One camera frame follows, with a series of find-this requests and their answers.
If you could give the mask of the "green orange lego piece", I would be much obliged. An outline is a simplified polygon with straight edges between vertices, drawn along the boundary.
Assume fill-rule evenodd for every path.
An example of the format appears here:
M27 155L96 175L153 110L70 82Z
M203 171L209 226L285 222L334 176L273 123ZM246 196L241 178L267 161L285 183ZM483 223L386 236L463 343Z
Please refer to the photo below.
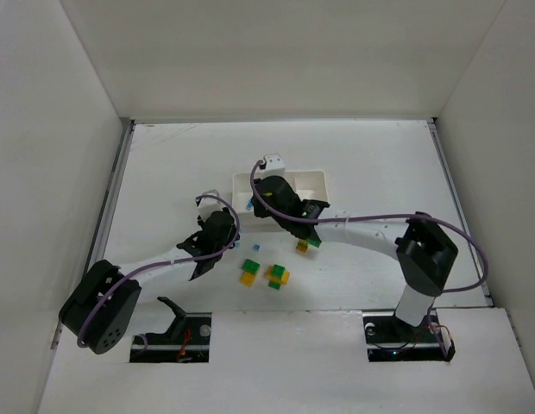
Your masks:
M312 255L320 248L321 242L313 239L298 239L295 250L300 254Z

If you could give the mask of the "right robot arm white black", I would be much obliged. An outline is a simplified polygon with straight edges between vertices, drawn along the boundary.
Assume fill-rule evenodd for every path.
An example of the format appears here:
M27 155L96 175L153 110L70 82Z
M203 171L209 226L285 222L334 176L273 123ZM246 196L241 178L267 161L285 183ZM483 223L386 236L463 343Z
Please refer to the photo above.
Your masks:
M354 222L327 202L300 198L281 176L253 179L252 188L254 215L272 217L300 240L348 244L398 261L406 287L393 316L402 323L420 326L443 293L458 248L425 213Z

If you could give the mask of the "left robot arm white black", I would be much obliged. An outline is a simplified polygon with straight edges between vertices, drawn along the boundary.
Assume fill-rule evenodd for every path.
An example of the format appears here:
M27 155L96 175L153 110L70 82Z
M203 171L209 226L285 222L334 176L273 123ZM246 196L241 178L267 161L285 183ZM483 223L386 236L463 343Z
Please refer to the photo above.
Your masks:
M91 266L59 313L79 348L104 354L125 336L172 341L185 330L186 312L166 295L178 282L209 272L239 238L231 208L212 212L199 230L153 259L117 266L102 259Z

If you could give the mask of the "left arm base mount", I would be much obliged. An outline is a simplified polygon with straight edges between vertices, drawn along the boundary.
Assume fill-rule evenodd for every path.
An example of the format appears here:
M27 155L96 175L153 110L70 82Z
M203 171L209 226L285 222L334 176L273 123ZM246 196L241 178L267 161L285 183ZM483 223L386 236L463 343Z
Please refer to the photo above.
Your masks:
M139 304L127 334L131 363L207 363L211 313L188 313L167 297Z

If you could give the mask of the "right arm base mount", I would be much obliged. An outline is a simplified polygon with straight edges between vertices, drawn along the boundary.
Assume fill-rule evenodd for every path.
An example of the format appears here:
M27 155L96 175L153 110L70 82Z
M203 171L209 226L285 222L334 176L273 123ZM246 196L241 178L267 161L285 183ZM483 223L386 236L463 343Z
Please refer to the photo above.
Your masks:
M364 313L362 320L370 362L451 362L456 354L450 330L434 310L418 327L403 323L392 312Z

